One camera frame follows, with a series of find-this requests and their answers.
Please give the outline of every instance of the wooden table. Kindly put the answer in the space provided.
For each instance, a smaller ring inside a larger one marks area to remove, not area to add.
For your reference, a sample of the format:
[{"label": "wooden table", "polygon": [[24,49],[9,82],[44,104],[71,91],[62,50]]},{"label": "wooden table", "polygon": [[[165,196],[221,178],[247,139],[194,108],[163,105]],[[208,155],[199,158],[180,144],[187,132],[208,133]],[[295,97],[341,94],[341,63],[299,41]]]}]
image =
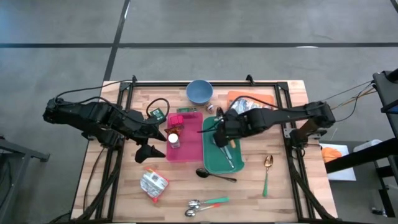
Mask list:
[{"label": "wooden table", "polygon": [[[303,81],[288,81],[290,97],[293,106],[308,102]],[[101,96],[116,103],[119,84],[102,89]],[[267,95],[274,95],[275,90],[269,87],[215,87],[211,102],[223,109],[227,107],[227,93],[230,90],[246,91]],[[164,97],[170,101],[170,112],[177,108],[192,106],[185,96],[184,87],[135,87],[131,107],[143,114],[147,105],[154,99]],[[152,108],[159,107],[166,111],[165,103],[158,101]],[[211,116],[203,108],[204,117]],[[160,125],[164,133],[165,123]],[[164,152],[166,143],[150,139],[150,145]],[[225,175],[238,180],[236,184],[216,178],[202,179],[195,174],[202,162],[169,163],[166,158],[147,159],[142,164],[134,161],[138,147],[133,141],[127,141],[124,147],[123,162],[119,179],[118,196],[114,209],[114,222],[295,222],[295,212],[292,186],[286,161],[284,142],[280,125],[275,125],[262,134],[241,139],[242,155],[245,162],[244,169],[235,174]],[[82,214],[83,196],[94,161],[102,147],[96,141],[88,145],[83,170],[73,205],[72,218]],[[262,196],[266,170],[264,159],[267,155],[274,156],[274,165],[269,170],[268,197]],[[91,181],[88,191],[87,204],[98,193],[103,175],[106,153],[103,152]],[[306,148],[304,157],[307,168],[308,181],[312,192],[327,211],[337,216],[331,189],[326,175],[322,155],[318,146]],[[170,180],[170,185],[157,203],[146,195],[140,188],[140,178],[145,167],[155,168],[161,175]],[[219,208],[198,213],[195,218],[187,218],[184,212],[187,202],[191,199],[208,200],[212,198],[230,198],[230,202]],[[305,200],[300,191],[302,207]],[[104,211],[108,211],[109,197],[105,198]]]}]

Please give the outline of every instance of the concrete floor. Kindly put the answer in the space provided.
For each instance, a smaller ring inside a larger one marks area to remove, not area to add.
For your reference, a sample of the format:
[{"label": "concrete floor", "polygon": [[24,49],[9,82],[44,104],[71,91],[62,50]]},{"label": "concrete floor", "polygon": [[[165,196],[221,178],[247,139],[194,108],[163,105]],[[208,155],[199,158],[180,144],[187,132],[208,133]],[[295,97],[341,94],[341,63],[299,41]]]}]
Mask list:
[{"label": "concrete floor", "polygon": [[[0,43],[111,43],[123,2],[0,0]],[[121,42],[397,42],[397,24],[389,0],[133,0]],[[51,153],[48,163],[29,165],[13,223],[45,223],[71,209],[87,141],[72,127],[44,122],[42,113],[57,93],[100,85],[110,51],[0,49],[0,133]],[[398,48],[119,49],[111,80],[132,74],[139,80],[242,80],[251,74],[257,80],[304,80],[310,100],[321,100],[372,79],[374,72],[397,68],[397,55]],[[98,94],[85,91],[68,99]],[[364,97],[355,114],[324,139],[391,138],[380,107],[377,95]],[[351,110],[346,106],[335,116],[344,118]],[[357,187],[368,184],[361,181]],[[368,209],[360,201],[373,192],[343,185],[331,185],[340,218],[393,222],[354,212]]]}]

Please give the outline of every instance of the orange object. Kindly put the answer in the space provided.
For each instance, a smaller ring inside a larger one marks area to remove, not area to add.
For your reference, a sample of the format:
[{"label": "orange object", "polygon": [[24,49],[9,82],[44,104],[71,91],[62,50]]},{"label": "orange object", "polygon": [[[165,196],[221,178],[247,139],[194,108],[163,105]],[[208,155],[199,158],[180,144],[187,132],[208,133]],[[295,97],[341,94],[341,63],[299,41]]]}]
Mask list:
[{"label": "orange object", "polygon": [[322,149],[322,157],[325,163],[340,158],[341,156],[341,152],[339,152],[337,149],[333,149],[330,147],[324,147]]},{"label": "orange object", "polygon": [[[228,92],[228,97],[227,97],[227,99],[228,99],[228,105],[227,106],[229,107],[229,105],[232,103],[232,101],[234,101],[239,96],[252,96],[254,98],[257,98],[257,99],[262,100],[264,102],[270,103],[272,105],[274,104],[274,97],[271,96],[271,95],[263,95],[263,94],[257,94],[257,93],[247,93],[247,92],[241,92],[241,91],[229,91]],[[264,104],[262,104],[260,102],[256,102],[256,103],[262,105],[265,108],[272,109],[270,106],[264,105]]]}]

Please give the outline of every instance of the snack bag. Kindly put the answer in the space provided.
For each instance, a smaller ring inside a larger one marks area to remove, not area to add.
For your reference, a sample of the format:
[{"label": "snack bag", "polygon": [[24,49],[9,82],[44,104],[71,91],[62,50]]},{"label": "snack bag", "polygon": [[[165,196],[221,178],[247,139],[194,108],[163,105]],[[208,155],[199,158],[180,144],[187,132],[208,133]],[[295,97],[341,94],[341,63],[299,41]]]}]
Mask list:
[{"label": "snack bag", "polygon": [[141,189],[147,192],[147,195],[156,203],[169,185],[169,181],[151,168],[146,168],[146,171],[140,180]]}]

